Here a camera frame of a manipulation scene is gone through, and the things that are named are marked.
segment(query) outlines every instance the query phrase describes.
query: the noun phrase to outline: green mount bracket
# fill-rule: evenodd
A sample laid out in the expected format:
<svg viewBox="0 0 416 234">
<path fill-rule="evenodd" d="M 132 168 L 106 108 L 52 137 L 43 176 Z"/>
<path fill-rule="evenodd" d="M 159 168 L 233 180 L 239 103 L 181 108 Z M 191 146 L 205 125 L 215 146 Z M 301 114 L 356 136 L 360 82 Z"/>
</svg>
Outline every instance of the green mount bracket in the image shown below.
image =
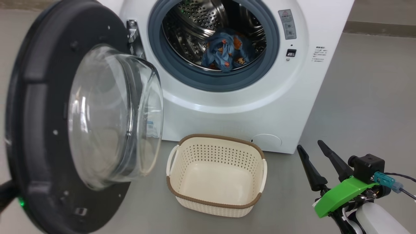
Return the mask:
<svg viewBox="0 0 416 234">
<path fill-rule="evenodd" d="M 326 192 L 315 206 L 315 212 L 319 218 L 328 216 L 329 212 L 338 209 L 340 206 L 353 199 L 364 190 L 379 185 L 378 183 L 366 184 L 357 178 L 350 177 L 344 180 L 335 188 Z"/>
</svg>

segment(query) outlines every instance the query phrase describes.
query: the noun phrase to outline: washing machine door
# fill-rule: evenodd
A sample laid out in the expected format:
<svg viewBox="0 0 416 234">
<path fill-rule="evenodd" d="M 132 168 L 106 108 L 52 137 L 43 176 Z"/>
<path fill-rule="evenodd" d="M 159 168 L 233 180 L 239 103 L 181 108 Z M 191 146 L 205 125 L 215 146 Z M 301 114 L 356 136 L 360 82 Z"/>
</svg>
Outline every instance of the washing machine door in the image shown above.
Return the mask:
<svg viewBox="0 0 416 234">
<path fill-rule="evenodd" d="M 124 23 L 92 0 L 55 3 L 24 39 L 6 109 L 12 181 L 0 192 L 15 192 L 45 233 L 100 229 L 155 164 L 162 90 L 128 42 Z"/>
</svg>

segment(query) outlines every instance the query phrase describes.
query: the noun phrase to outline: cartoon print fabric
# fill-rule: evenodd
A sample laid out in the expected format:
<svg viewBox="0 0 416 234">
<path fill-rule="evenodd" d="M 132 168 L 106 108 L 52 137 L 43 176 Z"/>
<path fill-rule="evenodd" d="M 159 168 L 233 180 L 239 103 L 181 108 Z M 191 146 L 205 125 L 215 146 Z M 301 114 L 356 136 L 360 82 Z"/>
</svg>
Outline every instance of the cartoon print fabric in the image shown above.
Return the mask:
<svg viewBox="0 0 416 234">
<path fill-rule="evenodd" d="M 221 28 L 207 38 L 201 65 L 230 72 L 233 68 L 250 63 L 254 53 L 250 40 L 232 29 Z"/>
</svg>

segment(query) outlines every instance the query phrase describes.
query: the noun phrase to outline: perforated basket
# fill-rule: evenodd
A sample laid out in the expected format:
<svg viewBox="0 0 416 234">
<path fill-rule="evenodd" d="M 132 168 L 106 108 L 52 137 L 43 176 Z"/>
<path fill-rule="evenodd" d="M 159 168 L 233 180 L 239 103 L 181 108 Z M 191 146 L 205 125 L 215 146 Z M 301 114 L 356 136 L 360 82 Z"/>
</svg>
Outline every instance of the perforated basket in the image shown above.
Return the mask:
<svg viewBox="0 0 416 234">
<path fill-rule="evenodd" d="M 267 163 L 258 146 L 206 134 L 183 138 L 166 166 L 168 187 L 181 205 L 226 217 L 243 217 L 251 211 L 266 176 Z"/>
</svg>

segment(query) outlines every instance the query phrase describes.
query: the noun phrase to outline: washing machine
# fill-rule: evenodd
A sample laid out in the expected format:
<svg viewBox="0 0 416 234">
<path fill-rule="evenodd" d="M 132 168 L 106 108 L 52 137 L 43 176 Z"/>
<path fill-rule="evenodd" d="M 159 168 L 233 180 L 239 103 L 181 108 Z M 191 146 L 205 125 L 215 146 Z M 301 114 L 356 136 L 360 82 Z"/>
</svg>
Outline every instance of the washing machine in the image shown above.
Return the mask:
<svg viewBox="0 0 416 234">
<path fill-rule="evenodd" d="M 12 180 L 1 186 L 0 212 L 19 197 L 45 233 L 99 231 L 130 181 L 153 169 L 162 139 L 215 134 L 293 153 L 352 3 L 55 2 L 12 70 Z M 207 41 L 224 28 L 252 51 L 227 72 L 203 65 Z"/>
<path fill-rule="evenodd" d="M 291 154 L 353 0 L 101 2 L 123 22 L 138 24 L 146 59 L 161 78 L 163 139 L 217 134 Z M 177 21 L 181 25 L 169 24 Z M 193 57 L 200 40 L 227 26 L 256 43 L 255 60 L 229 73 L 201 67 Z"/>
</svg>

